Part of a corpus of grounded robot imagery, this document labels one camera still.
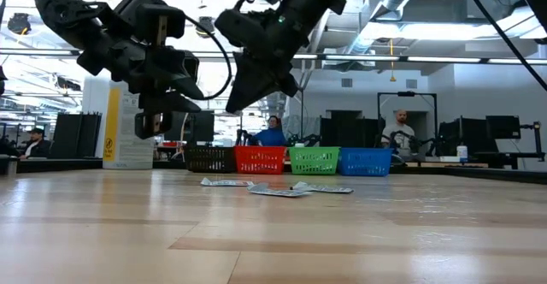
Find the blue jacket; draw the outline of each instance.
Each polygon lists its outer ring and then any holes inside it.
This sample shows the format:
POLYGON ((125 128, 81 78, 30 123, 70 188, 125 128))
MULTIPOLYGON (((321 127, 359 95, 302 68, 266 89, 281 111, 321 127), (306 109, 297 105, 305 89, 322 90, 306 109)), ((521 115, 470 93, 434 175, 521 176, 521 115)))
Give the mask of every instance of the blue jacket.
POLYGON ((262 130, 254 136, 254 139, 261 141, 262 146, 283 146, 286 143, 281 129, 262 130))

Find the yellow label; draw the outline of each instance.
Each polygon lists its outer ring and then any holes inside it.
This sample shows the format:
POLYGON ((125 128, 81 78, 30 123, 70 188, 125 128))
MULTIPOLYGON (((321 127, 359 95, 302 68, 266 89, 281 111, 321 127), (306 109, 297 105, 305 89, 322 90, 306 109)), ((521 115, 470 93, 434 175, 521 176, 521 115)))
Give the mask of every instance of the yellow label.
POLYGON ((104 134, 104 161, 114 161, 116 153, 116 135, 118 133, 118 115, 120 114, 120 88, 112 88, 109 94, 109 109, 106 115, 104 134))

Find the basket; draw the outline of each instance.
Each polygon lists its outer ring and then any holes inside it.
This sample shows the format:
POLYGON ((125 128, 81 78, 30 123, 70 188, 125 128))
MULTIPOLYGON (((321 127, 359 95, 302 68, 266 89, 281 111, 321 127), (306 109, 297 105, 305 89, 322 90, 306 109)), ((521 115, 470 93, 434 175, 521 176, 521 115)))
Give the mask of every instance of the basket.
POLYGON ((346 176, 387 176, 390 173, 391 149, 342 148, 340 174, 346 176))
POLYGON ((238 173, 283 174, 285 147, 236 146, 235 154, 238 173))
POLYGON ((233 173, 236 161, 233 147, 185 148, 186 168, 194 173, 233 173))
POLYGON ((338 166, 339 147, 292 147, 292 173, 295 175, 334 175, 338 166))

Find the bottle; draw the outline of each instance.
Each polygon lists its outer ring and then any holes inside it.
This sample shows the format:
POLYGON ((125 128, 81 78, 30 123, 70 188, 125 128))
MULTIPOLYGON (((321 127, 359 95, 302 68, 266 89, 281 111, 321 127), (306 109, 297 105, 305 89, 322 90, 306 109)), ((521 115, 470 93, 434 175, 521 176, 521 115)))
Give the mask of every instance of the bottle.
POLYGON ((468 161, 468 147, 465 145, 459 145, 456 147, 457 156, 460 159, 460 163, 466 163, 468 161))

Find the bald man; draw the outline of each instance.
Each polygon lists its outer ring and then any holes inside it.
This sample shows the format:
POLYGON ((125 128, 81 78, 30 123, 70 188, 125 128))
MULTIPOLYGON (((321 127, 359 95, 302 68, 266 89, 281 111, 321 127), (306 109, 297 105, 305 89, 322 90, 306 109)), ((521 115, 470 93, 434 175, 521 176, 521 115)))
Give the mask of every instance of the bald man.
MULTIPOLYGON (((395 113, 396 123, 393 125, 386 126, 382 132, 382 145, 388 147, 390 145, 390 140, 384 136, 390 138, 392 133, 397 131, 402 131, 408 135, 414 136, 414 130, 407 125, 407 111, 400 109, 395 113)), ((398 150, 400 155, 411 154, 410 151, 410 140, 402 134, 395 136, 395 141, 398 144, 398 150)))

